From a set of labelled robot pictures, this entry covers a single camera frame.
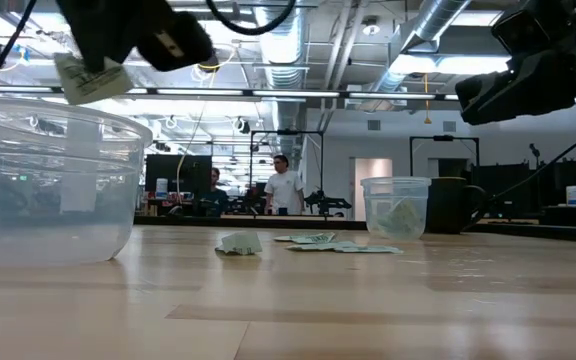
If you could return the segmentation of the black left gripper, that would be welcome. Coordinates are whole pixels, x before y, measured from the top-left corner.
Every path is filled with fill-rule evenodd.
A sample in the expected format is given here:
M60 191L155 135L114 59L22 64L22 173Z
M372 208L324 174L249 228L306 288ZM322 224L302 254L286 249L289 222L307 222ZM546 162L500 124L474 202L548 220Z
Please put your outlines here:
M141 0L139 37L138 0L56 2L89 72L104 70L106 58L122 63L135 45L142 58L160 72L213 56L212 41L196 17L174 11L166 0Z

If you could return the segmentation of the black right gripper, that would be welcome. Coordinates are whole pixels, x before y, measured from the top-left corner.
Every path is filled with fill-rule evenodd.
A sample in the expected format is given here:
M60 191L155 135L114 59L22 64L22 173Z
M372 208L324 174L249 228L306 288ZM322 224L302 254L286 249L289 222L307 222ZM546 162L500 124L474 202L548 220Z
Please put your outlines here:
M576 55L544 50L512 54L512 69L471 76L456 84L462 119L483 125L570 108L576 98ZM512 84L512 95L505 91Z

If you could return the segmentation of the dark screen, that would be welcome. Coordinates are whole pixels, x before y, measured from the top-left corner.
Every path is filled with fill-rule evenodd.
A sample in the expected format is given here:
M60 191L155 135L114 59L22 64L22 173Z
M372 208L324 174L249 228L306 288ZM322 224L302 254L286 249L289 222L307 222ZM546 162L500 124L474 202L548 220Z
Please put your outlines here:
M531 212L532 194L529 182L519 185L532 174L526 162L472 167L472 181L488 196L484 217L522 219Z
M547 167L539 175L539 196L542 206L566 202L566 188L576 186L576 160L565 160Z

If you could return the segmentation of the black mug yellow inside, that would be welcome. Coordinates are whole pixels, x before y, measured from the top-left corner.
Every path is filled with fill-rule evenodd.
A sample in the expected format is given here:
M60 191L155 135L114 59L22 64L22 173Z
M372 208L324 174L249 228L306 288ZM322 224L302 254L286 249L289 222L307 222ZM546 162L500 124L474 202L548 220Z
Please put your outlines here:
M459 234L484 215L488 194L458 177L431 179L427 202L427 233Z

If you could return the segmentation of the small clear plastic cup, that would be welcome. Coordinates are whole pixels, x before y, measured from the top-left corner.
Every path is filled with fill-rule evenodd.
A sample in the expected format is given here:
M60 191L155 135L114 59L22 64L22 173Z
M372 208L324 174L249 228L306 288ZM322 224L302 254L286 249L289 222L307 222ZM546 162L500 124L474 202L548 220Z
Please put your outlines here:
M361 185L363 187L363 196L365 200L366 225L371 234L384 238L391 238L387 237L379 230L377 218L387 213L403 198L409 198L414 202L417 211L423 218L426 228L427 202L429 187L431 185L431 180L429 178L375 177L363 179Z

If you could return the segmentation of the pale door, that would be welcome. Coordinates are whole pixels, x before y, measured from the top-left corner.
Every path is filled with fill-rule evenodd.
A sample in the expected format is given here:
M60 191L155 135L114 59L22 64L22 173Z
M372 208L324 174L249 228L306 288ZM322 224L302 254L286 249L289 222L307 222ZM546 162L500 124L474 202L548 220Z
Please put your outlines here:
M361 181L366 178L391 177L393 163L389 158L353 158L353 216L355 221L365 221L365 200Z

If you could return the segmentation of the large clear plastic bowl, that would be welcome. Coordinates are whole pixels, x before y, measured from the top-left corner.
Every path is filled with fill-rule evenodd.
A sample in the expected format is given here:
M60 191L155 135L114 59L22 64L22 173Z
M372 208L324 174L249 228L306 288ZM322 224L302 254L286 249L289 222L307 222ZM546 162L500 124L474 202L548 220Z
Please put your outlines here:
M151 143L133 120L0 97L0 266L115 257L131 234Z

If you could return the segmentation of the black monitor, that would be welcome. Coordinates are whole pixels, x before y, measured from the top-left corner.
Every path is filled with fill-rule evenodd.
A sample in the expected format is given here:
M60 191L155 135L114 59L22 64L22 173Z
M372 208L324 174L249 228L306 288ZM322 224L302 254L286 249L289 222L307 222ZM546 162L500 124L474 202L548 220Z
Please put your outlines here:
M202 195L210 190L212 158L205 155L148 155L145 190L154 192L158 179L167 180L168 192Z

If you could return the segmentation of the long ceiling light strip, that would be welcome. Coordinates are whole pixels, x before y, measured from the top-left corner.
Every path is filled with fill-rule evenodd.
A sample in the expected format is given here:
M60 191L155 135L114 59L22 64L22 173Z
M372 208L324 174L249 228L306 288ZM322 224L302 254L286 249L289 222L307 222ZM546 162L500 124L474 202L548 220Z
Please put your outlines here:
M64 94L61 87L0 85L0 93L8 94ZM340 98L361 100L429 100L457 101L455 94L414 92L352 92L323 90L263 90L225 88L134 88L120 95L181 96L181 97L257 97L257 98Z

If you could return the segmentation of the person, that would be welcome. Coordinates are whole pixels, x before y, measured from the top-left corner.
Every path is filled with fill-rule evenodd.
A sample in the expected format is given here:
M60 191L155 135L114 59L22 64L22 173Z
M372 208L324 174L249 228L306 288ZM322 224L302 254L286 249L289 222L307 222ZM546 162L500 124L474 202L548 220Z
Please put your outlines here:
M266 205L264 212L282 215L301 215L304 206L304 183L300 175L289 169L288 158L284 155L273 157L275 174L267 181L264 188Z
M211 181L209 191L199 198L200 207L207 217L220 217L227 209L228 195L224 190L217 187L220 180L220 171L211 169Z

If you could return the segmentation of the black frame stand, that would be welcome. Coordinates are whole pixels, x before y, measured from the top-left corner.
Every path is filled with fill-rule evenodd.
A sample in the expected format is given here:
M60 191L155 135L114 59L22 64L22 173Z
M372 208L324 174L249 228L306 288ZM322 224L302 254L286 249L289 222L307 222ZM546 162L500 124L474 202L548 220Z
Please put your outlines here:
M475 145L475 163L474 168L481 166L480 155L480 139L479 137L463 137L453 135L433 135L433 136L410 136L408 138L408 154L409 154L409 176L414 176L414 142L416 140L431 140L433 142L454 142L454 141L471 141Z
M308 138L310 135L312 134L316 134L320 137L321 142L319 144L314 143L315 146L319 145L320 148L320 156L319 156L319 160L322 161L323 160L323 133L322 132L318 132L318 131L300 131L300 130L291 130L291 129L283 129L283 130L276 130L276 131L261 131L261 130L254 130L251 132L250 135L250 157L253 157L253 153L255 152L255 147L258 144L262 144L264 142L264 139L260 139L259 141L255 140L255 136L257 134L263 134L264 136L266 135L274 135L276 137L276 139L278 141L281 141L281 139L283 137L288 137L289 139L293 139L293 143L290 144L288 146L287 150L282 151L281 153L278 153L276 155L284 155L286 156L286 154L288 153L288 151L292 151L294 149L297 148L298 145L301 145L301 149L304 150L307 147L307 144L305 143L306 138ZM291 160L288 158L289 161L289 169L291 169L290 164L291 164ZM298 173L301 177L301 180L304 183L304 189L305 189L305 182L302 179L302 174ZM287 215L285 214L285 209L282 210L283 214L279 215L279 216L298 216L298 215Z

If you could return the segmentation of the smooth silver duct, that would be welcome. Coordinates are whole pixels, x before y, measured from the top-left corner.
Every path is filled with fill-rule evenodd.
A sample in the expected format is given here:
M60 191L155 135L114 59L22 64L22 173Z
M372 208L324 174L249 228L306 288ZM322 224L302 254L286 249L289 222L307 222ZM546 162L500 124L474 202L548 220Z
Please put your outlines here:
M412 73L428 73L435 65L440 38L471 0L423 0L417 16L399 24L391 36L390 64L370 87L371 92L393 93Z

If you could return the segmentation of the ribbed silver duct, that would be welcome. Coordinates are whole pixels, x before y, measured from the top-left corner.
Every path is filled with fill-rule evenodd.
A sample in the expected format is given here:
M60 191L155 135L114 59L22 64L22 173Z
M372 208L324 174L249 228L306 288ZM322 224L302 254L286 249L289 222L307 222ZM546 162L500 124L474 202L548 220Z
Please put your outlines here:
M295 7L274 30L259 36L266 83L270 90L302 90L305 70L298 69L305 58L306 13ZM279 130L305 130L306 104L282 99L271 105L273 127ZM276 135L278 155L288 158L289 169L299 172L303 155L303 135Z

